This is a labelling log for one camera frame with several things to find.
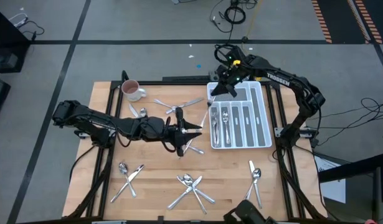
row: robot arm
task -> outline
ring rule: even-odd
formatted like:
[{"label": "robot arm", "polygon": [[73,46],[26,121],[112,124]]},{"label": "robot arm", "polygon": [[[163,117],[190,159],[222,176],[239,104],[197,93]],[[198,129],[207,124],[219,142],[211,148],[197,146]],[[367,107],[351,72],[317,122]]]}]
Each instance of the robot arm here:
[{"label": "robot arm", "polygon": [[[90,135],[93,145],[110,147],[113,144],[113,133],[118,132],[130,141],[144,140],[146,142],[161,141],[169,152],[177,152],[183,156],[182,146],[201,133],[186,133],[187,129],[200,129],[200,126],[188,123],[183,118],[181,108],[176,108],[177,124],[169,125],[161,118],[116,118],[105,113],[91,110],[77,101],[60,102],[53,114],[55,126],[75,127]],[[165,142],[174,146],[168,149]]]},{"label": "robot arm", "polygon": [[295,93],[299,113],[291,124],[286,125],[282,129],[278,138],[282,146],[291,148],[300,137],[302,124],[320,110],[325,102],[325,98],[318,88],[312,85],[305,77],[297,77],[294,74],[275,68],[262,57],[256,55],[245,56],[238,46],[227,45],[225,48],[229,49],[229,47],[230,51],[224,55],[227,61],[217,57],[219,49],[215,51],[216,59],[220,62],[228,63],[228,67],[220,65],[216,70],[216,73],[219,75],[219,82],[212,91],[212,96],[224,93],[236,96],[237,93],[234,90],[234,86],[247,77],[266,77],[291,88]]}]

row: gray floor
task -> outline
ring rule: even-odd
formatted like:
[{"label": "gray floor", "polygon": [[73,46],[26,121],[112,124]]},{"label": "gray floor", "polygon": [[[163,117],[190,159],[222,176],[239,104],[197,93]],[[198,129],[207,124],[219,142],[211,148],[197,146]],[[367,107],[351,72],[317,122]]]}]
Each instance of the gray floor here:
[{"label": "gray floor", "polygon": [[[11,17],[23,7],[31,20],[46,29],[38,40],[70,40],[84,2],[2,0],[0,10]],[[170,0],[92,0],[79,39],[227,39],[228,34],[219,32],[209,22],[210,10],[217,2],[198,0],[174,6]],[[214,11],[216,19],[217,10],[223,11],[226,5],[223,3]],[[232,39],[245,35],[252,14],[253,10],[247,11],[247,21],[234,27]],[[223,22],[223,29],[228,28]],[[250,38],[324,39],[310,0],[264,1]],[[0,223],[7,222],[68,48],[33,45],[21,73],[1,75],[12,89],[0,117]],[[327,99],[324,115],[358,108],[363,97],[383,102],[383,67],[371,45],[265,44],[247,48],[253,48],[250,53],[266,57],[273,65],[314,83]],[[78,100],[87,105],[93,82],[117,80],[122,70],[137,80],[207,75],[219,64],[213,50],[212,44],[77,45],[59,101]],[[322,126],[345,126],[364,113],[362,110],[324,118]],[[308,125],[316,126],[316,122],[310,121]],[[322,129],[318,138],[323,141],[332,134],[333,130]],[[71,129],[50,125],[18,222],[61,216],[78,142]],[[316,150],[348,161],[383,153],[383,120],[347,130]],[[347,190],[346,205],[327,200],[328,208],[349,220],[370,218],[371,178],[348,179]]]}]

